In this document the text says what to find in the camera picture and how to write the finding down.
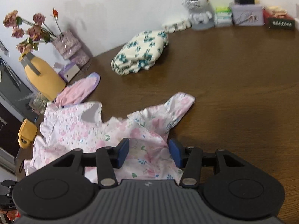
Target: brown tabletop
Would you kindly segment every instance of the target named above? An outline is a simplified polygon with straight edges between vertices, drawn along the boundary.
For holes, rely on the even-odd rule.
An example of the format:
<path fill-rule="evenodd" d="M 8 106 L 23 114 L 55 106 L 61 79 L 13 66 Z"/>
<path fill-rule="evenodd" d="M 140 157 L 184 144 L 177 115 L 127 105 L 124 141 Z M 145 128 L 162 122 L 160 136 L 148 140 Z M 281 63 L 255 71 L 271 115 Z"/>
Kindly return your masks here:
<path fill-rule="evenodd" d="M 149 71 L 119 76 L 110 62 L 120 48 L 91 59 L 101 81 L 87 99 L 103 104 L 102 119 L 165 102 L 177 92 L 196 102 L 171 130 L 184 145 L 226 148 L 277 178 L 286 199 L 279 217 L 299 223 L 299 33 L 229 27 L 169 36 Z M 204 168 L 205 181 L 213 171 Z"/>

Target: black controller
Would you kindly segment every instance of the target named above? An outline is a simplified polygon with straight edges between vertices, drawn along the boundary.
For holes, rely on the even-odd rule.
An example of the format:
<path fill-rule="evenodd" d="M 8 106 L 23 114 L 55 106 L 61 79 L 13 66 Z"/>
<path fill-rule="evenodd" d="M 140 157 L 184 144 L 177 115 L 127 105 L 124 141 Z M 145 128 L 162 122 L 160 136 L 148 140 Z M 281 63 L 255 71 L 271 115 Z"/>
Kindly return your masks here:
<path fill-rule="evenodd" d="M 179 186 L 174 180 L 122 180 L 120 168 L 129 139 L 95 153 L 74 149 L 19 182 L 12 192 L 21 214 L 19 224 L 281 224 L 283 186 L 272 176 L 231 152 L 205 153 L 170 140 L 177 167 L 184 168 Z M 84 177 L 84 167 L 96 166 L 98 184 Z M 214 175 L 200 183 L 201 168 Z"/>

